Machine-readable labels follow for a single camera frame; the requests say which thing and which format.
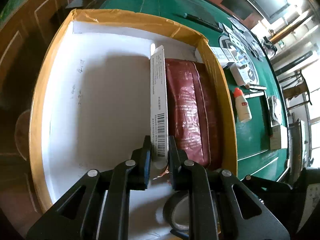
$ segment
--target black pen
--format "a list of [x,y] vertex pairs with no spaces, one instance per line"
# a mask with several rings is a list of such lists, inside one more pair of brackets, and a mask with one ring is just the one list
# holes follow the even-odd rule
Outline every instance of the black pen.
[[187,20],[193,21],[195,23],[198,23],[198,24],[206,26],[206,27],[208,27],[210,29],[213,29],[216,32],[223,33],[223,30],[221,28],[219,28],[219,27],[213,25],[212,23],[209,23],[209,22],[207,22],[207,21],[205,21],[205,20],[203,20],[203,19],[201,19],[201,18],[199,18],[197,16],[194,16],[194,15],[191,15],[191,14],[188,14],[188,13],[184,13],[183,17],[185,19],[187,19]]

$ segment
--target green tabletop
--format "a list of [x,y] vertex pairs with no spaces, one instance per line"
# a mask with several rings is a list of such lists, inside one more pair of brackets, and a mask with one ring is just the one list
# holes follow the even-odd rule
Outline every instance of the green tabletop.
[[[106,0],[101,9],[122,9],[165,17],[201,32],[209,40],[209,45],[219,47],[220,33],[183,18],[184,13],[199,16],[205,14],[206,19],[213,17],[232,27],[227,19],[229,15],[205,0]],[[267,87],[267,95],[281,98],[271,67],[264,58],[260,62],[251,56],[258,72],[260,85]],[[236,82],[229,70],[225,70],[230,92],[234,91]],[[247,174],[276,180],[284,171],[287,149],[270,151],[270,140],[267,130],[267,118],[263,113],[263,101],[260,98],[248,100],[252,120],[241,123],[236,119],[236,137],[238,149],[238,177],[242,179]],[[285,110],[283,109],[283,125],[287,126]]]

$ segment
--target screw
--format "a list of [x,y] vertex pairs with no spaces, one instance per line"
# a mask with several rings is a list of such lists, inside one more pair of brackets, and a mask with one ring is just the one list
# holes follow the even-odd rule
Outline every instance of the screw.
[[127,165],[127,166],[134,166],[135,164],[136,164],[136,162],[134,160],[127,160],[125,162],[125,165]]
[[184,165],[186,166],[192,166],[193,164],[195,164],[192,160],[185,160],[184,161]]
[[87,174],[89,177],[95,177],[98,175],[98,171],[97,170],[89,170]]
[[223,170],[221,173],[225,177],[230,177],[231,176],[231,171],[228,171],[228,170]]

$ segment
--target red plastic wrapper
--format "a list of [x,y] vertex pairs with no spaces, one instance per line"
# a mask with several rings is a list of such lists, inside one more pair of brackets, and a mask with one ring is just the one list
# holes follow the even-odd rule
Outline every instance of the red plastic wrapper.
[[165,59],[168,130],[178,149],[210,170],[221,167],[222,127],[216,91],[204,64]]

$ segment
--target glue bottle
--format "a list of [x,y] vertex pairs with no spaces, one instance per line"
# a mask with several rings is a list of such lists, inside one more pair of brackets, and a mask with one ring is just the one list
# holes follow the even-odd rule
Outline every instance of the glue bottle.
[[233,93],[236,99],[236,109],[240,122],[248,122],[252,119],[248,101],[244,98],[243,92],[240,88],[236,88]]

